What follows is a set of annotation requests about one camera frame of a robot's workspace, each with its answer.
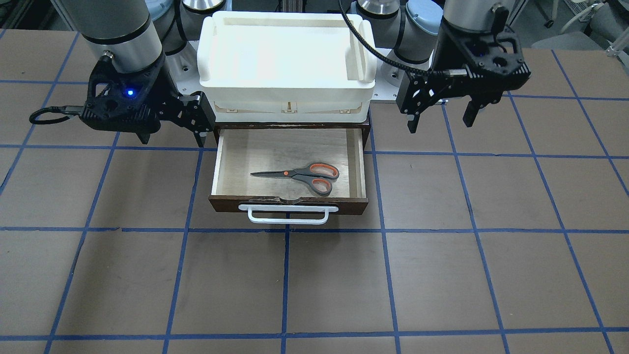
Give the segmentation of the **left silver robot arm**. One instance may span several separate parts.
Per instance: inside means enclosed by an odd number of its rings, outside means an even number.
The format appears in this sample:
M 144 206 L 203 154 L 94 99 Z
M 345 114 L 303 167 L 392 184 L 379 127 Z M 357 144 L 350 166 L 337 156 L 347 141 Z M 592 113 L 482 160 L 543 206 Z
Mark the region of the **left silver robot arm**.
M 352 9 L 371 23 L 374 43 L 349 29 L 396 74 L 396 104 L 416 132 L 420 114 L 446 98 L 469 96 L 463 123 L 503 93 L 521 88 L 531 71 L 508 25 L 514 0 L 355 0 Z

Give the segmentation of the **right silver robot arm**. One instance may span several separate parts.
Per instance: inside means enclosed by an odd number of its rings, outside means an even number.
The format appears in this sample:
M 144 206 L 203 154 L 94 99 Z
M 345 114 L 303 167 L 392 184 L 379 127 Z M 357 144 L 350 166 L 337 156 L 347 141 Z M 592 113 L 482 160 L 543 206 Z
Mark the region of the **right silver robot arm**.
M 191 131 L 199 147 L 214 130 L 215 115 L 205 93 L 182 93 L 177 83 L 197 72 L 194 49 L 187 40 L 187 14 L 197 22 L 223 8 L 219 0 L 195 8 L 183 0 L 167 4 L 172 22 L 155 27 L 143 0 L 57 0 L 97 57 L 81 107 L 53 107 L 59 122 L 76 115 L 99 131 L 136 134 L 143 144 L 162 121 Z

